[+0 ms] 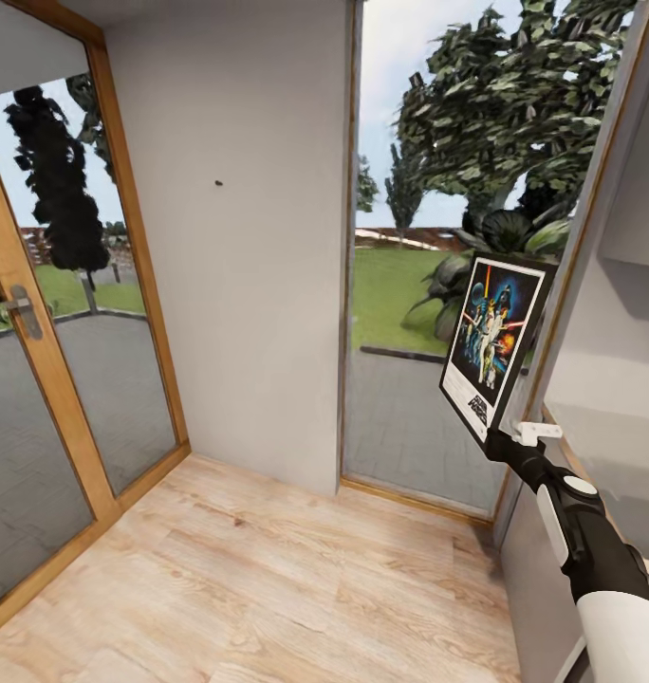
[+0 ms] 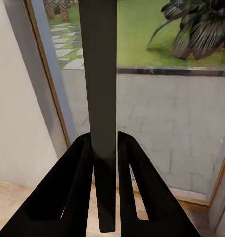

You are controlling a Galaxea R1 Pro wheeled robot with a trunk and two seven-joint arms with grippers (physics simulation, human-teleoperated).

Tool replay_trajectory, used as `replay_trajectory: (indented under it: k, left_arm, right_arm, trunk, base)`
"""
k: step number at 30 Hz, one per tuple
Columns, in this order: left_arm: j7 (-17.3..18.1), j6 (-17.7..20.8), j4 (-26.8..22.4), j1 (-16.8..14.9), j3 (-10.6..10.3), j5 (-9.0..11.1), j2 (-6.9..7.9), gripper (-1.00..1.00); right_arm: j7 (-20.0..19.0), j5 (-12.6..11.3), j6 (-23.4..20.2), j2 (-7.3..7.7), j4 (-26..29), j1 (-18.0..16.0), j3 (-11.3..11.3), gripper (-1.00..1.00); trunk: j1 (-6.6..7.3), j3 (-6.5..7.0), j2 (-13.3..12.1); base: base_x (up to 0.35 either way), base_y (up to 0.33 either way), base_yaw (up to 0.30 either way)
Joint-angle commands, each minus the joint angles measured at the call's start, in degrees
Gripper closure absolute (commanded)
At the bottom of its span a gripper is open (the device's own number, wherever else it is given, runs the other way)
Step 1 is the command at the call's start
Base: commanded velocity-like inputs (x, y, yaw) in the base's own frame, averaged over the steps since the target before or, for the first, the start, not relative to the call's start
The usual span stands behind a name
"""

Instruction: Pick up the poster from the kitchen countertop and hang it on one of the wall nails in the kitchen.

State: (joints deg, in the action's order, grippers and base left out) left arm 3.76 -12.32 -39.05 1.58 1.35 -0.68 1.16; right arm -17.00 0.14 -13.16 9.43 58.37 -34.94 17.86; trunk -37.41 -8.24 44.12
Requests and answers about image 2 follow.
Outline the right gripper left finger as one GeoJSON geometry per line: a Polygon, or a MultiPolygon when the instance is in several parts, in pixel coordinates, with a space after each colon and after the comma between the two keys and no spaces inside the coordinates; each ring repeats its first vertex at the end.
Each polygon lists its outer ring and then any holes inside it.
{"type": "Polygon", "coordinates": [[[91,133],[76,138],[0,231],[0,237],[86,237],[91,133]]]}

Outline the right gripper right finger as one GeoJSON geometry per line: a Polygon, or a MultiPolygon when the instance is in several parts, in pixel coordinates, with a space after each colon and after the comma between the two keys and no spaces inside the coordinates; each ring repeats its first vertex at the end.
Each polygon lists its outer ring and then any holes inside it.
{"type": "Polygon", "coordinates": [[[121,237],[201,237],[136,139],[118,133],[121,237]],[[137,217],[129,164],[149,220],[137,217]]]}

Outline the poster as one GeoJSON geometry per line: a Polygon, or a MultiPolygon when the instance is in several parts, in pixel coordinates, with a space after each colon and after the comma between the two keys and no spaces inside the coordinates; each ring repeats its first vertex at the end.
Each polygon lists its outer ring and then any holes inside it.
{"type": "Polygon", "coordinates": [[[99,230],[116,230],[117,0],[78,0],[99,230]]]}

